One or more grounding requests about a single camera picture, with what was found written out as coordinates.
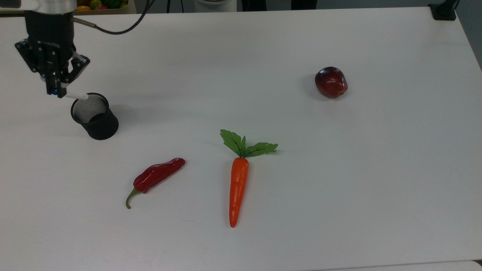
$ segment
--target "red apple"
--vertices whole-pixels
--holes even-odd
[[[95,7],[95,10],[108,10],[109,8],[106,5],[98,5]]]
[[[315,76],[315,84],[321,94],[328,98],[338,98],[348,89],[345,75],[335,67],[321,69]]]

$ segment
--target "orange carrot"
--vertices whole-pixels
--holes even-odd
[[[231,167],[231,188],[229,189],[229,225],[236,226],[240,214],[244,188],[248,178],[249,162],[243,157],[234,159]]]
[[[231,167],[231,188],[229,190],[229,225],[234,228],[238,222],[248,178],[249,163],[246,157],[276,152],[278,144],[259,142],[254,146],[246,147],[245,136],[241,139],[241,136],[227,130],[221,130],[221,137],[224,139],[224,145],[239,156],[234,159]]]

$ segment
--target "pepper stem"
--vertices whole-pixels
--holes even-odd
[[[129,205],[129,200],[134,197],[134,195],[136,194],[139,194],[140,192],[137,191],[135,188],[132,190],[131,194],[127,197],[127,200],[125,200],[125,206],[127,207],[127,209],[130,209],[130,205]]]

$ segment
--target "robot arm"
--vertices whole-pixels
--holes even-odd
[[[25,10],[28,38],[15,44],[32,72],[45,82],[47,94],[62,98],[67,86],[90,60],[76,52],[72,12],[76,0],[0,0],[1,8]],[[69,61],[72,64],[69,72]]]

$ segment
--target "green leaves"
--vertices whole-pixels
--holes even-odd
[[[224,139],[224,145],[235,152],[239,157],[243,157],[246,149],[246,137],[241,139],[241,136],[228,130],[221,130],[221,137]]]
[[[270,144],[266,142],[259,142],[256,145],[247,147],[244,151],[244,157],[259,156],[270,152],[276,152],[278,144]]]
[[[221,130],[221,137],[224,140],[224,145],[235,152],[239,157],[259,156],[261,154],[267,154],[276,152],[278,144],[270,144],[266,142],[259,142],[254,146],[246,148],[246,137],[237,135],[234,132],[228,130]]]

